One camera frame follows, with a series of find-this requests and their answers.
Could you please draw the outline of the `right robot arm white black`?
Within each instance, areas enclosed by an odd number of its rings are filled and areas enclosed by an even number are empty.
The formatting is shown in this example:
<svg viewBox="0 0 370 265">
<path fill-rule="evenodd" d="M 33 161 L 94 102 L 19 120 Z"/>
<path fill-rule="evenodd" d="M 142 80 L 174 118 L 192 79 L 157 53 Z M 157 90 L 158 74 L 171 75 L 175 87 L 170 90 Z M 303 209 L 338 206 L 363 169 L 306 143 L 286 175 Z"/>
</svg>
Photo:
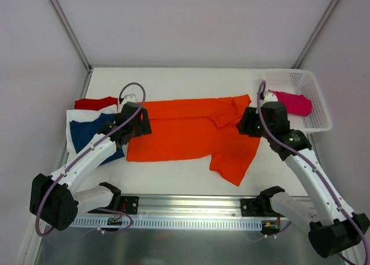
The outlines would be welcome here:
<svg viewBox="0 0 370 265">
<path fill-rule="evenodd" d="M 365 238 L 369 217 L 356 213 L 334 188 L 306 135 L 290 127 L 284 104 L 259 102 L 256 108 L 247 107 L 236 127 L 240 134 L 268 141 L 270 148 L 297 176 L 314 206 L 309 209 L 280 186 L 273 186 L 261 191 L 242 211 L 286 217 L 308 235 L 311 246 L 323 258 L 341 255 L 362 243 L 364 263 L 369 264 L 369 245 Z"/>
</svg>

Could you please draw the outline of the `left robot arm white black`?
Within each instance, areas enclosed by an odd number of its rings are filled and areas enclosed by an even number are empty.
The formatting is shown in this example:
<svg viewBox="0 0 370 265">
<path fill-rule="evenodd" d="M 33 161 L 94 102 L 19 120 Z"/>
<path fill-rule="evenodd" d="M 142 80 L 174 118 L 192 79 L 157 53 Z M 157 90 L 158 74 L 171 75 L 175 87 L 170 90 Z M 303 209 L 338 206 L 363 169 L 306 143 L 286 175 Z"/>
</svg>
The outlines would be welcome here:
<svg viewBox="0 0 370 265">
<path fill-rule="evenodd" d="M 151 134 L 148 111 L 141 104 L 125 103 L 119 113 L 103 120 L 97 132 L 74 159 L 50 175 L 38 174 L 32 181 L 29 211 L 62 231 L 75 218 L 100 208 L 108 213 L 119 210 L 121 191 L 107 182 L 80 192 L 84 180 L 104 161 L 136 137 Z"/>
</svg>

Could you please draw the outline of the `orange t shirt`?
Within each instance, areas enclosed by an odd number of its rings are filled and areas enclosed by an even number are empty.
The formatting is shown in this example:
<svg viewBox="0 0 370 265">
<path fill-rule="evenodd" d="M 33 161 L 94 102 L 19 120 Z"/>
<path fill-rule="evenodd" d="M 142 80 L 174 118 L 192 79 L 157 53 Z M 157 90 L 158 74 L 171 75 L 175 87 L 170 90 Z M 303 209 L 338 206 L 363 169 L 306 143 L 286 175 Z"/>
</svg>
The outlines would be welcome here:
<svg viewBox="0 0 370 265">
<path fill-rule="evenodd" d="M 259 138 L 236 127 L 251 103 L 249 95 L 148 101 L 152 133 L 132 139 L 127 161 L 159 162 L 210 156 L 209 169 L 239 186 L 256 156 Z"/>
</svg>

